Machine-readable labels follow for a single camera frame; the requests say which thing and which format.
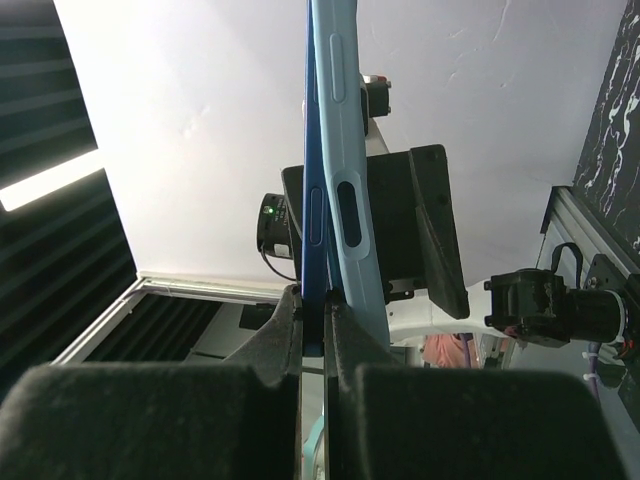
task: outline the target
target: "person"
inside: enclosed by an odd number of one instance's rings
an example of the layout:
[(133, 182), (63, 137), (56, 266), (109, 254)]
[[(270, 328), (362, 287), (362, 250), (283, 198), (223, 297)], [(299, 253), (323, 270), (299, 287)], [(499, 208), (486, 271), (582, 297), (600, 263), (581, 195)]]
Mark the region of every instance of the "person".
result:
[[(439, 368), (465, 368), (464, 334), (429, 335), (424, 343), (422, 359), (430, 365)], [(469, 357), (471, 368), (478, 368), (478, 356), (476, 354), (473, 339), (467, 341), (469, 345)]]

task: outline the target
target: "fluorescent light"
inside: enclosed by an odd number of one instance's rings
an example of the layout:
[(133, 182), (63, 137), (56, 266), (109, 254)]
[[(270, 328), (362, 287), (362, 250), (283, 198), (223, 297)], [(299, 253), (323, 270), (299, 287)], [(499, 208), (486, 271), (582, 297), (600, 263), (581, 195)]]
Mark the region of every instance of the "fluorescent light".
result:
[(104, 166), (99, 150), (38, 173), (0, 190), (0, 202), (7, 212), (22, 207), (70, 183), (97, 172)]

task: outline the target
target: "black marble surface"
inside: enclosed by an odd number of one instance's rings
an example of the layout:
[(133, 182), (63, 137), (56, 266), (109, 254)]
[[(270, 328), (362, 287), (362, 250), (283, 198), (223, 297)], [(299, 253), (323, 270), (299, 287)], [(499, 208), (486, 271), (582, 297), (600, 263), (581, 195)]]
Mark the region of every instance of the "black marble surface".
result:
[(574, 193), (640, 261), (640, 0), (629, 0), (591, 119)]

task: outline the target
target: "ceiling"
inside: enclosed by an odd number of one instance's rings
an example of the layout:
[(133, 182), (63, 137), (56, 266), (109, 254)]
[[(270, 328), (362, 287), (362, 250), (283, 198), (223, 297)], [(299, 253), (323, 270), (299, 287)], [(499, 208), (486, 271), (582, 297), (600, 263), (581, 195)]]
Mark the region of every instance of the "ceiling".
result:
[[(138, 269), (274, 280), (256, 218), (302, 163), (305, 2), (55, 3)], [(359, 2), (360, 69), (393, 82), (391, 151), (447, 148), (468, 285), (535, 264), (625, 5)]]

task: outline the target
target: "blue phone case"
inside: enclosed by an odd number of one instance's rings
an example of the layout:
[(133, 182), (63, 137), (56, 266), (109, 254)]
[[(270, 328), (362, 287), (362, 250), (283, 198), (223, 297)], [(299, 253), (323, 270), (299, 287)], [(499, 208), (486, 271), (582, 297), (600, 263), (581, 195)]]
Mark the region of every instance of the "blue phone case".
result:
[(322, 154), (340, 273), (357, 322), (389, 348), (367, 192), (356, 0), (311, 0)]
[(306, 356), (322, 354), (327, 295), (327, 216), (329, 204), (322, 167), (320, 112), (316, 83), (313, 15), (308, 7), (305, 71), (305, 139), (302, 209), (302, 302)]

